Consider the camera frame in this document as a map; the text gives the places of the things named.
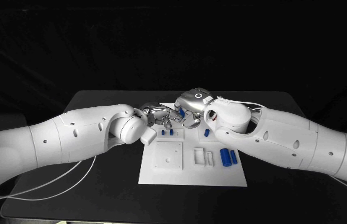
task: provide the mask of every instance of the table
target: table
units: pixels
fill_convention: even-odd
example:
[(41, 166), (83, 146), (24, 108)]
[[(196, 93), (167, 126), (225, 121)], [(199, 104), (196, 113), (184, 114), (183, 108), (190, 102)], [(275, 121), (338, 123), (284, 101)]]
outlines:
[[(79, 91), (64, 111), (99, 105), (147, 101), (173, 102), (183, 91)], [(303, 113), (284, 92), (212, 91), (213, 96), (255, 102), (299, 116)], [(141, 185), (142, 144), (115, 146), (96, 157), (79, 185), (43, 201), (7, 199), (4, 218), (137, 223), (225, 223), (347, 221), (347, 188), (323, 174), (288, 170), (239, 152), (247, 187)], [(89, 168), (85, 160), (66, 178), (21, 198), (41, 198), (67, 189)], [(74, 163), (44, 166), (20, 176), (12, 193), (59, 176)]]

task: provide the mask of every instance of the white board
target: white board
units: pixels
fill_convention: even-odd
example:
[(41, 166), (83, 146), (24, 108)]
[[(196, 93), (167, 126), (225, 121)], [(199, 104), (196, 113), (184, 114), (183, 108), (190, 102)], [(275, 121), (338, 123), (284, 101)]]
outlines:
[[(173, 103), (161, 103), (163, 105), (173, 108)], [(238, 156), (238, 152), (234, 149), (234, 154), (236, 157), (236, 164), (232, 164), (229, 167), (222, 166), (221, 162), (221, 154), (219, 149), (226, 148), (223, 144), (216, 142), (212, 132), (209, 131), (209, 136), (203, 138), (203, 131), (208, 128), (206, 124), (202, 122), (199, 126), (193, 129), (183, 128), (177, 123), (171, 121), (171, 128), (176, 129), (179, 132), (179, 137), (174, 139), (174, 136), (168, 137), (168, 131), (164, 132), (164, 136), (160, 136), (163, 126), (153, 125), (151, 127), (157, 131), (157, 137), (153, 140), (148, 146), (144, 146), (142, 149), (142, 162), (140, 165), (140, 177), (138, 177), (138, 184), (167, 184), (167, 185), (208, 185), (208, 186), (247, 186), (245, 178), (244, 178), (244, 171), (242, 171), (242, 164)], [(154, 152), (155, 150), (161, 150), (161, 144), (167, 143), (171, 144), (171, 150), (176, 149), (177, 143), (181, 145), (181, 166), (176, 167), (176, 164), (168, 166), (170, 158), (173, 157), (170, 154), (170, 148), (167, 147), (166, 155), (161, 152), (161, 155)], [(205, 157), (205, 166), (196, 167), (195, 166), (195, 158), (193, 158), (193, 150), (195, 148), (203, 149), (203, 157)], [(206, 160), (206, 152), (210, 152), (212, 157), (212, 166), (208, 166)], [(160, 162), (160, 168), (154, 168), (154, 163)]]

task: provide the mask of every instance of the blue battery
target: blue battery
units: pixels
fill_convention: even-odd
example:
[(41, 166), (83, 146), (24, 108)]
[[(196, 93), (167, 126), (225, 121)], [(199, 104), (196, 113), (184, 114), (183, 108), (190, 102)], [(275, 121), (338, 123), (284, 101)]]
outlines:
[(205, 132), (203, 132), (203, 136), (205, 136), (205, 137), (208, 137), (209, 130), (208, 130), (208, 129), (205, 129), (203, 131), (205, 131)]
[(229, 154), (231, 154), (232, 163), (236, 164), (235, 152), (231, 150)]
[(222, 161), (222, 166), (231, 166), (229, 152), (228, 149), (219, 149), (219, 157)]
[(184, 117), (184, 112), (183, 112), (183, 110), (181, 110), (181, 108), (179, 108), (179, 114), (180, 114), (180, 116), (181, 116), (181, 119), (183, 119), (183, 117)]

